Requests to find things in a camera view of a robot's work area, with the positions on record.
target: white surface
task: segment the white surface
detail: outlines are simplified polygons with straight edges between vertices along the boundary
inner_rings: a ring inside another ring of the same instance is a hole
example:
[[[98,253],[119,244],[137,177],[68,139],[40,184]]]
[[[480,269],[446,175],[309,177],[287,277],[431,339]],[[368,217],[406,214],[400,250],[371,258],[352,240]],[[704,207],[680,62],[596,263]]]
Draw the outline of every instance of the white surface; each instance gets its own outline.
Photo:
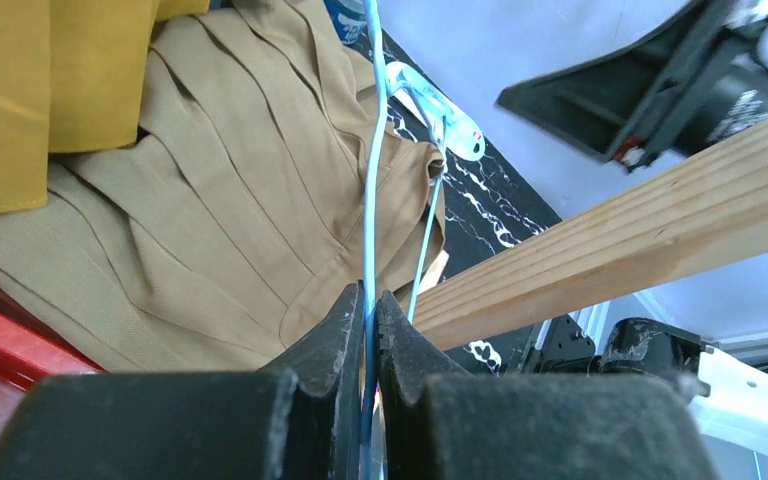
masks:
[[[627,45],[681,0],[382,0],[384,28],[562,218],[681,159],[626,175],[495,107],[503,88]],[[725,338],[768,330],[768,254],[651,289],[675,324]]]
[[[699,380],[711,386],[690,402],[700,432],[768,456],[768,374],[713,349],[699,359]]]
[[[400,82],[400,75],[405,74],[405,84]],[[390,93],[399,103],[402,104],[411,114],[416,117],[425,128],[425,118],[431,122],[431,138],[434,143],[442,145],[441,149],[448,148],[458,157],[477,162],[484,158],[484,134],[478,128],[469,115],[465,114],[457,105],[437,90],[434,85],[428,83],[428,80],[417,72],[410,65],[402,62],[390,62],[387,64],[387,91],[398,88],[395,93]],[[422,105],[422,112],[417,107],[411,95],[416,96],[416,101]],[[448,116],[447,120],[451,123],[444,126],[441,117]]]

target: white ceiling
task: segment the white ceiling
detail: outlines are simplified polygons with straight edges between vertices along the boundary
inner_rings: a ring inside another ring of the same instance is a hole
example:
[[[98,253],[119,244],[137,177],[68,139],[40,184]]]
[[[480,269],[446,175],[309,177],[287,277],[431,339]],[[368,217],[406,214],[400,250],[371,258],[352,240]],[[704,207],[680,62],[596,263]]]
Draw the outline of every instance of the white ceiling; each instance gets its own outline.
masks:
[[[625,46],[681,0],[381,0],[384,28],[563,218],[675,165],[626,175],[494,106],[506,86]],[[651,289],[675,323],[713,338],[768,331],[768,254]]]

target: blue cable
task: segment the blue cable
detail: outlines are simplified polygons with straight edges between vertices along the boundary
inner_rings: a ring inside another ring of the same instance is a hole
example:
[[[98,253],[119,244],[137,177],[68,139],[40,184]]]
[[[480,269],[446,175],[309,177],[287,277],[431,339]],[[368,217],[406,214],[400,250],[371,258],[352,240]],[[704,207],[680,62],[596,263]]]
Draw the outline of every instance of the blue cable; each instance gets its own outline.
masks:
[[[366,373],[363,388],[360,424],[360,469],[361,478],[372,478],[372,458],[370,442],[372,439],[372,418],[375,402],[375,389],[378,385],[378,372],[375,342],[375,196],[378,187],[378,163],[381,158],[381,144],[384,141],[384,128],[387,125],[387,71],[384,64],[384,45],[381,33],[381,18],[378,16],[378,1],[364,0],[367,31],[372,44],[372,66],[375,72],[375,87],[378,94],[378,119],[375,133],[369,147],[366,186],[363,207],[363,287],[364,287],[364,343],[366,355]]]
[[[408,322],[413,325],[413,314],[416,311],[416,299],[419,297],[419,282],[422,279],[422,267],[425,265],[425,255],[431,240],[431,226],[434,224],[434,214],[437,212],[437,197],[440,196],[440,186],[443,185],[443,174],[434,179],[434,191],[431,193],[431,206],[428,210],[428,222],[425,224],[425,235],[422,237],[422,248],[419,250],[419,261],[416,263],[416,274],[413,277],[413,290],[408,305]]]
[[[758,475],[758,480],[764,480],[764,477],[761,476],[761,463],[758,462],[758,452],[752,452],[752,455],[755,456],[755,474]]]

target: wooden plank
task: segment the wooden plank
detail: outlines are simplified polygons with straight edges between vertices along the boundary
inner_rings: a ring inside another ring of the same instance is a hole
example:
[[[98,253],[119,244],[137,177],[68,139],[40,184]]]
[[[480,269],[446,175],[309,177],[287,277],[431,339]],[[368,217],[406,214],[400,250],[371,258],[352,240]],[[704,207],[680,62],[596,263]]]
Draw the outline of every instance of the wooden plank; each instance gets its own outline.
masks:
[[[765,252],[768,120],[430,289],[415,325],[453,348]]]

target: white plastic part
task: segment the white plastic part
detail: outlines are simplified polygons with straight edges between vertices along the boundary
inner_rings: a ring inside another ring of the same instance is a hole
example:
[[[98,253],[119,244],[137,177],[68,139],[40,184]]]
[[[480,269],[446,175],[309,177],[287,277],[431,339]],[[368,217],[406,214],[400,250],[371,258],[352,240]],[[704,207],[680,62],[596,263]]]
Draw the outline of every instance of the white plastic part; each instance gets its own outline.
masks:
[[[537,339],[534,341],[534,348],[537,350],[543,350],[543,344],[546,343],[546,337],[549,335],[549,328],[552,325],[552,320],[543,320],[540,324],[540,330],[537,332]]]
[[[580,310],[577,319],[578,326],[584,334],[590,337],[595,345],[596,353],[601,353],[605,348],[603,336],[608,324],[608,312],[611,311],[611,301],[597,303],[596,305]]]
[[[708,397],[690,402],[700,433],[768,456],[768,374],[720,349],[702,352],[699,379]]]
[[[413,87],[418,94],[418,101],[422,103],[425,115],[429,117],[431,131],[433,136],[442,137],[444,135],[440,116],[444,112],[450,112],[448,118],[451,130],[445,132],[445,147],[452,151],[459,158],[470,162],[477,162],[484,158],[485,140],[484,134],[475,121],[461,110],[449,97],[438,90],[425,77],[417,72],[413,67],[402,62],[390,62],[387,64],[387,81],[389,82],[391,95],[396,98],[408,111],[413,114],[423,125],[425,119],[416,102],[413,101],[410,94],[404,89],[399,88],[408,84]]]

